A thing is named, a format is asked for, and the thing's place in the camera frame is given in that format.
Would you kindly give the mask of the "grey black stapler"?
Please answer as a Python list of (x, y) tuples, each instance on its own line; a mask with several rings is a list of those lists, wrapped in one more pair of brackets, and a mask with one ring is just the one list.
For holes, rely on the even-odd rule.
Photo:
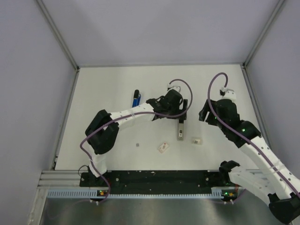
[(184, 120), (178, 120), (177, 139), (179, 141), (183, 141), (184, 140)]

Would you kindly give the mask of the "blue black stapler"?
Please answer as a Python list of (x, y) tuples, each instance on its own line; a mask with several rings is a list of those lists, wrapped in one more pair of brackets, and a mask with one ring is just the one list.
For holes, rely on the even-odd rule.
[(141, 94), (139, 90), (134, 91), (132, 107), (137, 107), (140, 104)]

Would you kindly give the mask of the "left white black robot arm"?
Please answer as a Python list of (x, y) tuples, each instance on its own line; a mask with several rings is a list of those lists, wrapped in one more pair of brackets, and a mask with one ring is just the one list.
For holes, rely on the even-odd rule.
[(191, 103), (179, 90), (171, 88), (166, 95), (148, 99), (145, 103), (119, 112), (99, 111), (85, 130), (87, 142), (93, 149), (88, 154), (89, 176), (92, 183), (101, 186), (106, 182), (106, 154), (115, 145), (120, 131), (143, 122), (162, 118), (184, 121)]

